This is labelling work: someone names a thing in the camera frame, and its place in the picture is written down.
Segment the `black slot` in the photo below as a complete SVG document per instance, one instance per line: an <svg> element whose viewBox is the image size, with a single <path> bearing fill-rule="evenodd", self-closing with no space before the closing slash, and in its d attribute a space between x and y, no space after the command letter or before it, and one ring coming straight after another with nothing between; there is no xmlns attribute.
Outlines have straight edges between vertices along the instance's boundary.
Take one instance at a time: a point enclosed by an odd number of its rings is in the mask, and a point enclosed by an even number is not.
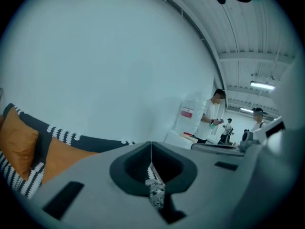
<svg viewBox="0 0 305 229"><path fill-rule="evenodd" d="M69 182L44 208L43 210L54 218L60 220L68 207L79 194L84 184Z"/></svg>
<svg viewBox="0 0 305 229"><path fill-rule="evenodd" d="M273 127L270 130L266 131L266 136L270 137L272 134L274 134L276 132L279 132L280 130L285 130L285 126L284 126L283 122L279 123L275 127Z"/></svg>
<svg viewBox="0 0 305 229"><path fill-rule="evenodd" d="M228 164L228 163L220 162L220 161L215 163L215 166L218 166L218 167L221 167L224 169L228 169L228 170L233 170L233 171L236 171L236 169L238 167L237 165L232 165L232 164Z"/></svg>

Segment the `orange pillow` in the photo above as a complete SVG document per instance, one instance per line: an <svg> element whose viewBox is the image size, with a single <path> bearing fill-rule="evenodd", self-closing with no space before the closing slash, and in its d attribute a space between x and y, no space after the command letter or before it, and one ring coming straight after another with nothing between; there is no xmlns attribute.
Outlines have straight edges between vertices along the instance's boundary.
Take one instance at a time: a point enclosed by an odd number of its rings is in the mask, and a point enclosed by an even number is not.
<svg viewBox="0 0 305 229"><path fill-rule="evenodd" d="M46 158L42 184L59 175L81 159L95 154L98 153L72 147L53 137Z"/></svg>
<svg viewBox="0 0 305 229"><path fill-rule="evenodd" d="M38 131L24 124L11 108L0 131L0 148L15 171L28 180Z"/></svg>
<svg viewBox="0 0 305 229"><path fill-rule="evenodd" d="M3 115L0 115L0 130L2 128L3 123L4 123Z"/></svg>

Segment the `red sign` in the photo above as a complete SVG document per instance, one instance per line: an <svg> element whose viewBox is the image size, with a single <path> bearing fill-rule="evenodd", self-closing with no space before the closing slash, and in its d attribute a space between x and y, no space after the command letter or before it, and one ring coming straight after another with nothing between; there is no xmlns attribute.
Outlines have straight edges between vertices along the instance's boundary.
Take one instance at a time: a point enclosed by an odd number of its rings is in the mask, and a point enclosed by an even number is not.
<svg viewBox="0 0 305 229"><path fill-rule="evenodd" d="M180 113L182 116L184 116L184 117L187 117L187 118L191 118L192 117L192 113L190 113L190 112L186 112L186 111L181 111L181 113Z"/></svg>

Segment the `ceiling beam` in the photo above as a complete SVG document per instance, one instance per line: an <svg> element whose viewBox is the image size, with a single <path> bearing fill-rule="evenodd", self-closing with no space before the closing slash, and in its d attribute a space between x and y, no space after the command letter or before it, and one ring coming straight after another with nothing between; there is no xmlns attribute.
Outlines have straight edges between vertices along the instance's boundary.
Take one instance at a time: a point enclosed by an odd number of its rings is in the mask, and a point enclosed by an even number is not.
<svg viewBox="0 0 305 229"><path fill-rule="evenodd" d="M256 90L256 89L249 89L249 88L242 88L242 87L235 87L235 86L228 86L227 87L228 91L232 92L238 92L238 93L244 93L244 94L252 94L260 97L267 97L270 98L270 95L268 92L262 92L261 90Z"/></svg>
<svg viewBox="0 0 305 229"><path fill-rule="evenodd" d="M230 112L230 113L239 114L239 115L243 115L243 116L246 116L246 117L253 118L253 116L252 116L251 114L239 112L237 109L234 109L234 108L231 108L231 107L227 107L225 110L226 110L227 112ZM273 121L273 118L266 117L266 116L264 116L263 119L266 120L266 121L268 121L268 122Z"/></svg>
<svg viewBox="0 0 305 229"><path fill-rule="evenodd" d="M273 64L276 59L276 54L262 52L229 52L219 54L220 62L262 62ZM294 58L279 55L276 61L277 65L290 66Z"/></svg>
<svg viewBox="0 0 305 229"><path fill-rule="evenodd" d="M275 116L280 115L280 113L277 110L266 108L266 107L263 107L258 104L245 103L243 101L233 100L233 99L229 99L229 104L239 105L239 106L246 107L246 108L251 108L251 106L253 105L253 106L261 107L263 109L263 111L266 113L269 113L269 114L272 114Z"/></svg>
<svg viewBox="0 0 305 229"><path fill-rule="evenodd" d="M190 17L190 19L194 22L194 24L198 27L198 29L204 36L205 41L207 42L209 48L212 51L211 56L212 56L212 58L214 58L215 63L216 63L215 67L213 67L213 71L214 71L214 80L217 84L217 88L221 88L221 89L224 89L225 91L227 91L225 74L224 74L222 64L219 60L216 46L214 45L213 40L210 37L207 30L205 29L203 23L196 16L195 12L193 10L191 10L182 0L172 0L172 1L174 3L176 3L183 10L183 12Z"/></svg>

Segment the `black and white striped cushion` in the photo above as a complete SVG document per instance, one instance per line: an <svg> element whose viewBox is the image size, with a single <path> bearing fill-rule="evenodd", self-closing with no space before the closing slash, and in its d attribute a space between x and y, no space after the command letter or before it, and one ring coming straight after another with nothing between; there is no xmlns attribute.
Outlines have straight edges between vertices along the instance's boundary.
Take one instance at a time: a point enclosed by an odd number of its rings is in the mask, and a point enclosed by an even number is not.
<svg viewBox="0 0 305 229"><path fill-rule="evenodd" d="M146 180L159 180L158 177L154 174L153 170L148 167L147 169L147 177L146 177Z"/></svg>
<svg viewBox="0 0 305 229"><path fill-rule="evenodd" d="M41 186L44 164L42 162L35 165L30 171L29 179L23 180L21 176L10 165L4 154L0 150L0 172L12 190L18 191L27 198L32 198L38 188Z"/></svg>

